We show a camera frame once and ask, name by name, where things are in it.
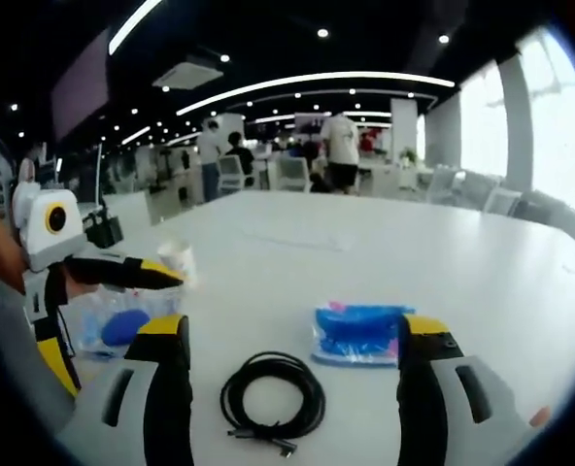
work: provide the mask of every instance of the camera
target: camera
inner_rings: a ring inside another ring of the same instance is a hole
[[[25,199],[20,240],[33,272],[75,253],[86,243],[76,196],[67,189],[39,190]]]

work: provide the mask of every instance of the black shorts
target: black shorts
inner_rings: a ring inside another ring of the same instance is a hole
[[[328,164],[328,174],[335,189],[347,189],[356,183],[358,165],[348,165],[344,163],[330,162]]]

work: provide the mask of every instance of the jeans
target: jeans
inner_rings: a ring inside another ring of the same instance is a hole
[[[203,198],[205,202],[214,201],[219,197],[219,167],[216,163],[201,165],[201,178],[203,179]]]

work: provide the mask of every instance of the pink label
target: pink label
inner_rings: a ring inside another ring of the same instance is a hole
[[[397,338],[394,338],[389,342],[389,347],[387,348],[387,354],[393,354],[395,356],[399,354],[399,345]]]
[[[346,305],[337,301],[329,301],[328,308],[336,313],[343,313],[346,311]]]

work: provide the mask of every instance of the paper cup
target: paper cup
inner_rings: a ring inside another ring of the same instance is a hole
[[[184,275],[185,288],[197,286],[197,268],[194,263],[192,246],[189,243],[168,241],[158,248],[158,256],[164,265]]]

